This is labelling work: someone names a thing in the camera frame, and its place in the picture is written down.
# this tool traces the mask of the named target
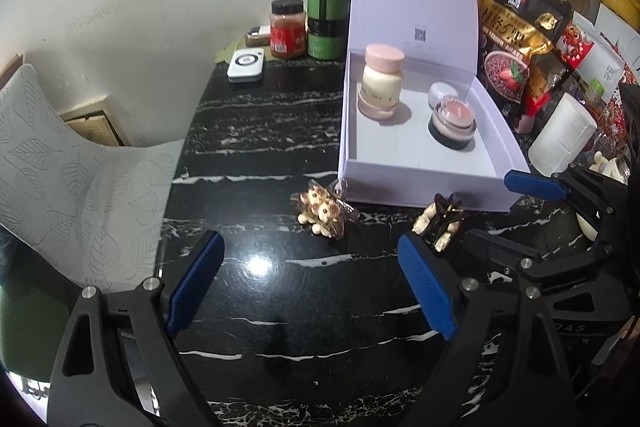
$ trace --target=metal screw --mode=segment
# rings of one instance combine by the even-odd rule
[[[529,297],[529,299],[537,299],[538,297],[540,297],[540,290],[535,286],[529,286],[526,290],[524,290],[524,293],[527,297]]]
[[[142,283],[142,287],[147,291],[153,291],[160,285],[158,277],[149,277]]]
[[[96,292],[95,286],[87,286],[82,290],[82,298],[90,299],[95,295],[95,292]]]
[[[462,287],[468,292],[474,292],[478,289],[478,281],[471,277],[466,277],[462,280]]]

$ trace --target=clear plastic lid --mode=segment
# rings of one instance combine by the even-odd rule
[[[470,127],[475,120],[474,110],[464,100],[450,94],[443,97],[440,102],[440,115],[447,123],[465,129]]]

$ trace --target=toy figure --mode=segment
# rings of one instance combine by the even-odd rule
[[[342,201],[347,183],[339,178],[327,188],[311,180],[306,192],[291,195],[291,203],[300,213],[298,222],[301,225],[312,225],[316,235],[324,235],[340,239],[344,235],[344,222],[355,222],[360,213],[350,204]]]

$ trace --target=black jar lid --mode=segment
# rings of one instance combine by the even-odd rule
[[[271,1],[271,13],[276,15],[293,15],[302,13],[305,4],[302,0],[273,0]]]

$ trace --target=leaf-patterned chair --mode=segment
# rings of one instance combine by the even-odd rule
[[[85,140],[25,64],[0,90],[0,225],[80,286],[132,289],[153,273],[181,148]]]

